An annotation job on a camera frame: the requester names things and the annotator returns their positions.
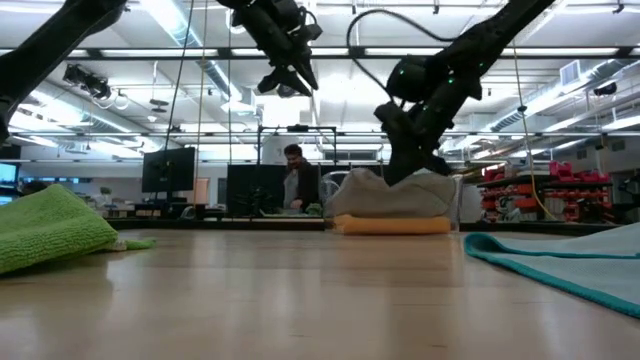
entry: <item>person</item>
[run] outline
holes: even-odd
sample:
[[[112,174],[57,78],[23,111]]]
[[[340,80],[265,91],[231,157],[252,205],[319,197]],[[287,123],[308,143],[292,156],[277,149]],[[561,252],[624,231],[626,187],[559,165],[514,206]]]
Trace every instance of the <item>person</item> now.
[[[309,205],[319,201],[318,174],[307,159],[302,148],[291,144],[284,148],[287,158],[287,176],[284,180],[285,212],[303,212]]]
[[[22,196],[35,194],[46,189],[48,186],[47,183],[38,180],[28,182],[22,185]]]

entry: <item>table surface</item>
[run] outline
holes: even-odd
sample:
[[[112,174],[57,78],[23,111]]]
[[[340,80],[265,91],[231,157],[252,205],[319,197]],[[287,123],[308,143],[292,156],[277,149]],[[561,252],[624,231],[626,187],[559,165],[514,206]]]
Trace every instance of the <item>table surface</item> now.
[[[0,359],[622,360],[640,353],[639,321],[466,257],[461,235],[122,236],[153,236],[158,245],[0,278]]]

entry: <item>green microfiber towel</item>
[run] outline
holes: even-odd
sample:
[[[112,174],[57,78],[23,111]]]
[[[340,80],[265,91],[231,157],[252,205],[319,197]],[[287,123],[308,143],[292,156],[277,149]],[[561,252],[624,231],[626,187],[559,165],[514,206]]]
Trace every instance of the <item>green microfiber towel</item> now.
[[[61,185],[0,207],[0,274],[108,248],[118,233]]]

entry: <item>beige fabric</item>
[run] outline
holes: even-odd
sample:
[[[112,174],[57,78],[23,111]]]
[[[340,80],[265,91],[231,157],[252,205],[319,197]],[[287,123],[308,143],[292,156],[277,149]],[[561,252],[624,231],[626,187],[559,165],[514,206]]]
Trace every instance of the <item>beige fabric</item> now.
[[[414,174],[393,187],[368,169],[349,172],[327,201],[328,216],[414,218],[446,215],[456,194],[456,181],[438,174]]]

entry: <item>ceiling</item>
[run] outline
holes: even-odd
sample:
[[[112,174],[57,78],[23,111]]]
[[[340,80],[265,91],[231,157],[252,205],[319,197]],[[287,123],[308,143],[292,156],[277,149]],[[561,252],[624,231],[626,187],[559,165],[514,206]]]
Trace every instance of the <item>ceiling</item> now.
[[[177,6],[183,7],[183,16],[188,16],[192,1],[155,0],[153,2],[157,7],[155,10],[161,10],[159,12],[148,11],[147,3],[149,0],[130,1],[130,11],[124,13],[115,25],[87,38],[79,48],[179,48],[179,44],[166,31],[167,24],[174,21],[171,18],[174,16],[173,8],[169,7],[177,4]],[[193,3],[195,7],[192,31],[202,40],[204,47],[255,46],[253,40],[246,33],[230,33],[226,25],[227,11],[216,2],[197,0]],[[312,44],[314,47],[345,46],[347,27],[354,17],[351,13],[351,0],[316,0],[300,3],[304,3],[315,11],[318,23],[324,30],[323,35]],[[440,0],[440,12],[437,15],[433,14],[433,3],[430,1],[356,0],[355,3],[358,12],[370,8],[385,7],[414,19],[441,36],[452,37],[495,13],[496,9],[505,1]],[[617,6],[615,0],[556,1],[555,7],[545,14],[544,19],[535,22],[521,33],[517,45],[561,48],[637,46],[640,43],[640,33],[635,24],[640,17],[640,1],[624,1],[624,3],[626,9],[622,13],[614,15],[612,10]],[[18,46],[38,29],[61,4],[62,1],[55,0],[0,0],[0,33],[3,34],[0,37],[0,48],[11,49]],[[158,18],[158,13],[164,14],[162,16],[166,18]],[[382,15],[366,17],[360,22],[357,31],[357,44],[381,47],[444,46],[406,24]],[[468,100],[464,104],[455,119],[457,125],[454,131],[492,131],[490,130],[491,125],[495,125],[518,104],[519,90],[525,97],[533,96],[532,94],[536,91],[542,92],[545,86],[558,81],[560,69],[571,61],[572,59],[567,58],[518,60],[518,72],[516,72],[515,60],[498,61],[482,79],[483,99],[481,101]],[[596,65],[602,61],[584,62],[583,66]],[[362,62],[378,79],[385,81],[397,60],[367,59]],[[114,90],[121,91],[128,97],[128,100],[121,97],[108,109],[100,109],[99,106],[107,107],[113,101],[92,104],[90,97],[85,92],[75,87],[70,88],[62,80],[65,68],[69,63],[79,64],[95,74],[108,78],[109,84]],[[216,60],[216,64],[230,79],[233,86],[239,89],[255,89],[262,77],[270,72],[268,62],[263,59]],[[154,65],[157,70],[155,79]],[[111,127],[106,132],[122,131],[122,127],[140,133],[164,132],[167,129],[171,112],[165,114],[151,112],[154,106],[149,103],[149,100],[154,98],[169,103],[173,102],[175,84],[181,67],[179,91],[173,107],[173,124],[179,124],[183,130],[189,132],[197,130],[196,124],[199,120],[205,124],[206,131],[227,131],[230,128],[233,131],[255,131],[257,117],[246,112],[224,111],[223,105],[227,103],[226,99],[206,76],[204,77],[204,85],[202,85],[203,74],[201,68],[194,61],[184,61],[182,64],[181,61],[176,60],[160,60],[157,64],[147,60],[69,61],[52,72],[46,80],[46,88],[43,87],[42,91],[49,95],[50,101],[71,105],[79,112],[83,112],[85,117],[87,114],[91,114],[96,117],[94,119],[96,122],[100,122],[102,119],[106,120],[106,124],[117,125],[116,128]],[[258,95],[256,97],[256,104],[264,104],[265,106],[265,114],[262,118],[264,124],[291,125],[300,122],[307,125],[337,126],[343,131],[379,131],[379,124],[373,116],[373,111],[377,105],[386,102],[387,98],[371,79],[360,72],[352,61],[346,59],[313,60],[313,67],[320,84],[320,90],[315,92],[313,102],[306,98],[281,100],[274,95]],[[624,73],[614,74],[619,81],[619,92],[616,96],[620,98],[629,96],[630,99],[629,103],[619,105],[621,109],[635,103],[632,95],[636,91],[634,85],[637,83],[636,74],[635,68],[630,68]],[[598,84],[602,84],[604,81],[601,79]],[[605,115],[610,112],[610,109],[605,105],[609,100],[596,99],[595,97],[588,99],[588,97],[585,95],[585,91],[581,90],[570,92],[563,95],[561,99],[556,99],[555,102],[544,104],[540,110],[530,114],[534,119],[535,116],[538,116],[539,120],[530,121],[529,130],[543,131],[557,122],[593,110],[594,106],[602,105],[603,114],[600,114],[599,118],[606,118]],[[317,117],[312,116],[312,104],[315,105]],[[267,107],[270,109],[268,119]],[[157,120],[151,122],[150,115],[156,116]],[[594,116],[588,117],[584,119],[585,122],[561,127],[559,130],[578,129],[578,126],[589,124],[593,118]],[[64,131],[64,129],[69,131],[69,128],[68,126],[60,126],[60,131]],[[28,132],[35,130],[21,129],[20,133],[24,136],[20,138],[31,139],[27,136]],[[518,124],[514,123],[502,131],[522,130],[519,130]],[[53,136],[47,137],[47,139],[54,143],[59,140]],[[231,137],[231,141],[229,139],[228,136],[220,136],[202,138],[200,141],[210,144],[231,142],[237,146],[254,141],[248,136]],[[561,137],[556,137],[556,139],[575,140],[575,138]],[[68,137],[65,144],[73,141],[101,142],[103,140]],[[130,140],[132,141],[128,145],[117,141],[113,142],[113,145],[131,148],[134,142],[138,141],[139,143],[142,139]],[[482,151],[487,147],[500,148],[505,145],[503,138],[485,140],[488,141],[481,142],[476,138],[460,135],[447,140],[442,149],[453,153],[464,148]],[[16,138],[12,141],[24,146],[39,146],[32,141]],[[192,144],[195,141],[197,141],[195,137],[174,137],[171,144],[182,146]],[[377,144],[383,140],[380,137],[370,136],[360,139],[342,137],[339,141],[345,144],[359,142]]]

